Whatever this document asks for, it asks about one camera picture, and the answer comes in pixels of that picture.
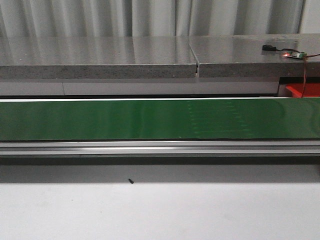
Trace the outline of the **white pleated curtain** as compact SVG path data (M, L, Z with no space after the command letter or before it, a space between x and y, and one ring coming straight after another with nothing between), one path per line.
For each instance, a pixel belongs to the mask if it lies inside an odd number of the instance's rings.
M317 0L3 0L2 37L318 33Z

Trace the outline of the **green conveyor belt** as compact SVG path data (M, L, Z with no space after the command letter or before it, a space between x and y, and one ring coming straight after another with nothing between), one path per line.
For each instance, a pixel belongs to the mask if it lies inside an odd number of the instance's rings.
M318 139L318 98L17 101L2 141Z

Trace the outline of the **black plug connector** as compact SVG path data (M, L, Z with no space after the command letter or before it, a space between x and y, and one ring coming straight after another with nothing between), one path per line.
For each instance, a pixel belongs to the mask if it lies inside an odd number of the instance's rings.
M267 51L267 52L276 52L277 48L275 46L269 45L269 44L264 44L262 46L262 50L263 51Z

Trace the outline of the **small green circuit board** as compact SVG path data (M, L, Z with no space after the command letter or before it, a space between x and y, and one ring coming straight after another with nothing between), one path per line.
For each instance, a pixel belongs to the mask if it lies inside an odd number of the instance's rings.
M285 58L302 60L303 58L305 58L307 56L307 53L300 52L300 51L284 51L282 56Z

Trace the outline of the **red plastic tray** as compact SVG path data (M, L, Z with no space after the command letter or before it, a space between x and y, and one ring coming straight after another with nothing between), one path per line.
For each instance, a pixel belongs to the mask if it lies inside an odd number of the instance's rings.
M285 88L291 92L293 98L320 96L319 83L307 83L305 86L302 83L291 83L286 85Z

